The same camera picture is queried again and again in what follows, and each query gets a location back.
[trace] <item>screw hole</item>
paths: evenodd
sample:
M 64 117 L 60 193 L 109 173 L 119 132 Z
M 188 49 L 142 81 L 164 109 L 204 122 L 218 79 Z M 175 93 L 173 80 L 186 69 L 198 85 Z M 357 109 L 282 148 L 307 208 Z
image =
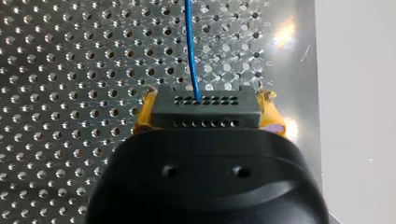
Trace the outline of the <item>screw hole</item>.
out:
M 178 169 L 173 164 L 168 164 L 163 167 L 163 176 L 168 178 L 173 178 L 178 175 Z
M 233 168 L 233 174 L 239 178 L 248 178 L 251 176 L 251 171 L 247 167 L 235 166 Z

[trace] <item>black plastic housing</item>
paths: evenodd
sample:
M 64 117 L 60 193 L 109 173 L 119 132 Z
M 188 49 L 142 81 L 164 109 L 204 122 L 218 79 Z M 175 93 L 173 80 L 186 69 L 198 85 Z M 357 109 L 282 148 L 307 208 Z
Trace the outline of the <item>black plastic housing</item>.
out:
M 88 224 L 328 224 L 298 148 L 261 130 L 173 129 L 125 140 Z

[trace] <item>perforated metal sheet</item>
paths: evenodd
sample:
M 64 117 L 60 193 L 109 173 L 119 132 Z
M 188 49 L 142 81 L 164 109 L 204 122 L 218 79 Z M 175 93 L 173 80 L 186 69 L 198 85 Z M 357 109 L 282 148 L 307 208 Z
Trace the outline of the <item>perforated metal sheet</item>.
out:
M 0 223 L 83 222 L 148 86 L 191 89 L 183 6 L 0 3 Z M 320 182 L 313 1 L 205 0 L 193 9 L 201 88 L 277 91 L 290 138 Z

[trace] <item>blue wire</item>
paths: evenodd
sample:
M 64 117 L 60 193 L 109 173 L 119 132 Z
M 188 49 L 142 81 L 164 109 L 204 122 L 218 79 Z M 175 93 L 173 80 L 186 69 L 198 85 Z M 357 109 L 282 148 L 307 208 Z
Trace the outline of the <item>blue wire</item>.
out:
M 194 96 L 196 101 L 201 100 L 201 92 L 198 86 L 197 70 L 195 67 L 194 55 L 194 31 L 192 30 L 192 6 L 191 0 L 185 0 L 185 14 L 186 14 L 186 33 L 187 33 L 187 50 L 189 54 L 189 65 L 191 73 L 191 83 L 194 89 Z

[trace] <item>white surface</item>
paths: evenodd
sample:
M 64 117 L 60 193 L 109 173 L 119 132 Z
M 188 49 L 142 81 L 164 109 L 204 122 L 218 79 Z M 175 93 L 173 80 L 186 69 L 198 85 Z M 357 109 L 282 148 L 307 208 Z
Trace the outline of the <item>white surface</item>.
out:
M 396 223 L 395 8 L 316 2 L 323 189 L 344 224 Z

